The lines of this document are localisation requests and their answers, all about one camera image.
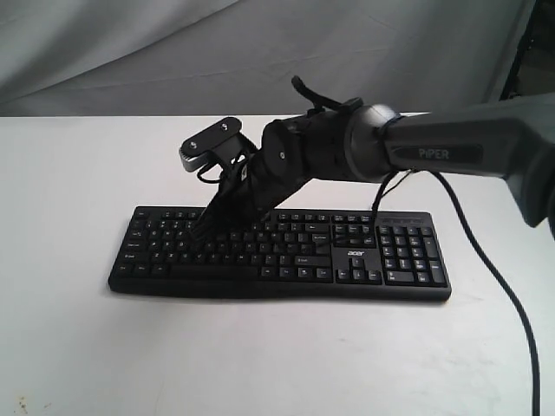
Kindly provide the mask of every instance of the white table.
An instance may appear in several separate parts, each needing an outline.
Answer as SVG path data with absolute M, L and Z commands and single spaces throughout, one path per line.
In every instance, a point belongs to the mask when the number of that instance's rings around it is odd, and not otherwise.
M 136 205 L 205 205 L 181 167 L 219 118 L 0 119 L 0 414 L 522 415 L 519 318 L 419 173 L 383 210 L 429 211 L 450 300 L 207 302 L 117 296 L 106 281 Z M 243 117 L 258 140 L 272 117 Z M 524 303 L 555 414 L 555 243 L 497 179 L 448 176 L 484 250 Z M 284 206 L 365 209 L 376 185 L 313 181 Z

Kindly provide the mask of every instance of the black keyboard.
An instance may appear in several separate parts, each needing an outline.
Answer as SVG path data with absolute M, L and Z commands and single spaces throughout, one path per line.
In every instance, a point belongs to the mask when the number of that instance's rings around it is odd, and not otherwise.
M 425 212 L 274 210 L 249 230 L 186 241 L 202 208 L 135 209 L 108 279 L 121 293 L 208 298 L 445 301 L 451 286 Z

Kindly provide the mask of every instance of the space bar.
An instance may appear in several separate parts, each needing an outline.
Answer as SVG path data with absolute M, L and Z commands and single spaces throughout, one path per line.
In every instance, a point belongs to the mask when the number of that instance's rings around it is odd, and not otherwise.
M 258 278 L 258 267 L 179 264 L 172 267 L 170 277 L 188 280 L 255 280 Z

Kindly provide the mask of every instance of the robotic arm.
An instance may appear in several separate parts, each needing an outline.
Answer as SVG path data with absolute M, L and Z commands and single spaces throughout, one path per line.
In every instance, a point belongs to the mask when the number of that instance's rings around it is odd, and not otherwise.
M 379 183 L 408 169 L 504 179 L 525 222 L 549 218 L 555 237 L 555 94 L 403 117 L 360 98 L 333 101 L 298 77 L 292 82 L 314 107 L 268 124 L 259 150 L 231 117 L 183 143 L 186 170 L 219 184 L 194 239 L 248 226 L 311 179 Z M 219 179 L 203 179 L 216 165 Z

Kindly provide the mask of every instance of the gray fabric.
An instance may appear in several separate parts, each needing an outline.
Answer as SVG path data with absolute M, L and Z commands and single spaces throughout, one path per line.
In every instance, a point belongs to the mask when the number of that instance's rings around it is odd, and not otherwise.
M 2 0 L 0 102 L 163 39 L 237 0 Z
M 0 114 L 291 114 L 294 74 L 337 99 L 465 106 L 495 96 L 532 3 L 242 0 Z

